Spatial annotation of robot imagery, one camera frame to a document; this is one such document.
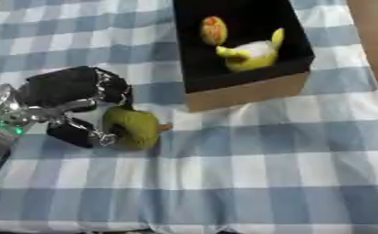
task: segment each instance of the checkered tablecloth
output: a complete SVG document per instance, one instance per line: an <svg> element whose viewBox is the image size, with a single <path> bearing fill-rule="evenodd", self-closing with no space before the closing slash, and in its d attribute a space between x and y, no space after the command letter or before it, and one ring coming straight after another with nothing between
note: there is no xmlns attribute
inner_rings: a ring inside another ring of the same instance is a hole
<svg viewBox="0 0 378 234"><path fill-rule="evenodd" d="M1 0L0 83L100 66L174 129L126 153L38 125L0 171L0 230L378 233L378 87L349 8L292 4L316 53L302 93L189 113L171 0Z"/></svg>

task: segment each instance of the toy duck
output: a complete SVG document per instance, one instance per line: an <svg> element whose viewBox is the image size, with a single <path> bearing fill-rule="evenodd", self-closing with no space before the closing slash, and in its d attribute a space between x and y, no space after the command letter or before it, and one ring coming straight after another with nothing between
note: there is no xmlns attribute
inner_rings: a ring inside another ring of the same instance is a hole
<svg viewBox="0 0 378 234"><path fill-rule="evenodd" d="M271 41L255 41L236 48L216 47L216 54L226 59L232 71L258 69L273 65L284 40L284 29L276 30Z"/></svg>
<svg viewBox="0 0 378 234"><path fill-rule="evenodd" d="M127 110L120 106L109 108L103 116L106 133L118 136L118 145L128 150L146 150L153 147L161 132L170 130L172 125L159 124L151 112Z"/></svg>

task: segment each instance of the black box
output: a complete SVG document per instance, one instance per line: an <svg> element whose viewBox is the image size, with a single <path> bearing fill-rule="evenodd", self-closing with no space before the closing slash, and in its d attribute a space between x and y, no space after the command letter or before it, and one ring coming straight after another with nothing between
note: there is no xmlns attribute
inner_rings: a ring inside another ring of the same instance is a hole
<svg viewBox="0 0 378 234"><path fill-rule="evenodd" d="M190 111L227 107L299 93L314 54L289 0L174 0L173 9ZM285 40L270 67L231 72L225 61L200 37L202 20L223 19L226 47L270 40L278 28Z"/></svg>

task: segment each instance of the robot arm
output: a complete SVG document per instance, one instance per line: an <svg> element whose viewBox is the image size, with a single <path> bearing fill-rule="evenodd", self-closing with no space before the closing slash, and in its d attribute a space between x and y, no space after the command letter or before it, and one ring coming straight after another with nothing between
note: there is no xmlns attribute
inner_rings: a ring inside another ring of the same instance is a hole
<svg viewBox="0 0 378 234"><path fill-rule="evenodd" d="M67 112L92 111L102 102L132 110L131 86L104 69L86 66L63 69L26 81L18 90L11 88L14 104L0 112L0 121L27 128L36 122L48 122L47 134L77 146L107 146L115 143L117 135L70 118Z"/></svg>

